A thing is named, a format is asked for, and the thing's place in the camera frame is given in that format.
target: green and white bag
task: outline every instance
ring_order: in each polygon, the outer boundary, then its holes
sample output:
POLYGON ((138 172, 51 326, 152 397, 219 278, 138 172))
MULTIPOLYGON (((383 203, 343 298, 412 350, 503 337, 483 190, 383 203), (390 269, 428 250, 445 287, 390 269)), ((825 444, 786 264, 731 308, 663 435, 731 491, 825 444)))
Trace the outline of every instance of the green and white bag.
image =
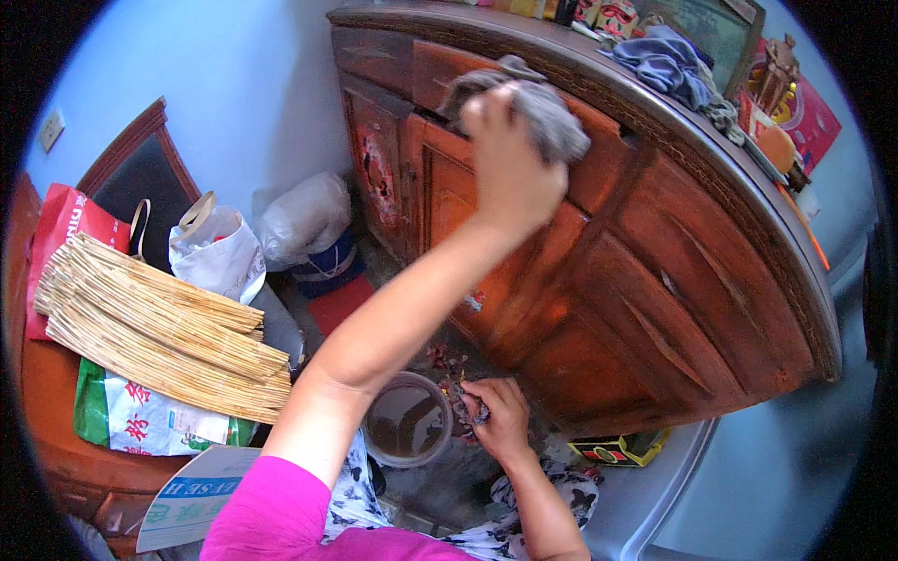
POLYGON ((148 390, 86 358, 78 368, 74 425, 90 443, 145 456, 195 455, 212 443, 246 446, 259 428, 148 390))

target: cardboard box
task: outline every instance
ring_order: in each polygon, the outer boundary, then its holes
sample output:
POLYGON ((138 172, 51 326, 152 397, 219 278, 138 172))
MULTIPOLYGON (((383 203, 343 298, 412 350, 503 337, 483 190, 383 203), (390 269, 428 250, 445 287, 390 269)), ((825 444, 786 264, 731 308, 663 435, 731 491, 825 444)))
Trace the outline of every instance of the cardboard box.
POLYGON ((671 427, 623 436, 578 438, 568 443, 576 453, 608 466, 644 468, 670 436, 671 427))

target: floral pants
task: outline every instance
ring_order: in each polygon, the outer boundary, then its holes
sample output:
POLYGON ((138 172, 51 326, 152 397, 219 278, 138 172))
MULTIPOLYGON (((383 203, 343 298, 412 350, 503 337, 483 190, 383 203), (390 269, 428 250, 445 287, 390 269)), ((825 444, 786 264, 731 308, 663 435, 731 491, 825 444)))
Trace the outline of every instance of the floral pants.
MULTIPOLYGON (((565 465, 555 460, 542 459, 540 464, 549 481, 570 506, 577 520, 577 526, 582 529, 595 510, 599 495, 595 482, 582 473, 568 471, 565 465)), ((490 493, 494 501, 503 503, 513 510, 495 522, 487 522, 442 540, 478 559, 489 561, 529 559, 524 549, 521 519, 515 508, 515 491, 508 478, 505 476, 499 478, 493 484, 490 493)), ((331 494, 324 539, 321 543, 332 542, 346 528, 373 530, 384 526, 392 525, 374 496, 365 439, 359 431, 349 446, 349 454, 331 494)))

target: red cloth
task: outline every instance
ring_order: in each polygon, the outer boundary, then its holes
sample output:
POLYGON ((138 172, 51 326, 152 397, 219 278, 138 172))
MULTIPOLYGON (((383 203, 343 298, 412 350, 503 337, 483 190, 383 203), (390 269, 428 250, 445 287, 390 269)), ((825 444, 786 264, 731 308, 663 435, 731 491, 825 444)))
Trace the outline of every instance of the red cloth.
POLYGON ((359 275, 351 283, 309 302, 309 312, 323 336, 327 337, 372 294, 374 289, 371 284, 364 276, 359 275))
POLYGON ((323 546, 330 490, 287 460, 262 456, 212 522, 199 558, 470 560, 460 549, 399 528, 343 531, 323 546))

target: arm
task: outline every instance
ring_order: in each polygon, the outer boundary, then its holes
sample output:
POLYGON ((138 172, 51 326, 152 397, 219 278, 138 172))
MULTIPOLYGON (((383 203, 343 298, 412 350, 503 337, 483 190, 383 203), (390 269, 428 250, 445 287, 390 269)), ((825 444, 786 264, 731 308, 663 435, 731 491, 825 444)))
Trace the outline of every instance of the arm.
POLYGON ((464 295, 551 219, 568 187, 567 170, 543 166, 524 123, 509 120, 513 88, 487 92, 462 109, 473 142, 477 214, 331 334, 296 381, 262 455, 291 461, 332 489, 380 388, 464 295))
MULTIPOLYGON (((568 505, 542 473, 540 461, 527 442, 530 408, 511 378, 463 382, 468 393, 489 408, 489 421, 475 425, 483 447, 502 465, 515 490, 524 544, 533 559, 588 560, 589 549, 568 505)), ((462 396, 473 415, 479 408, 471 396, 462 396)))

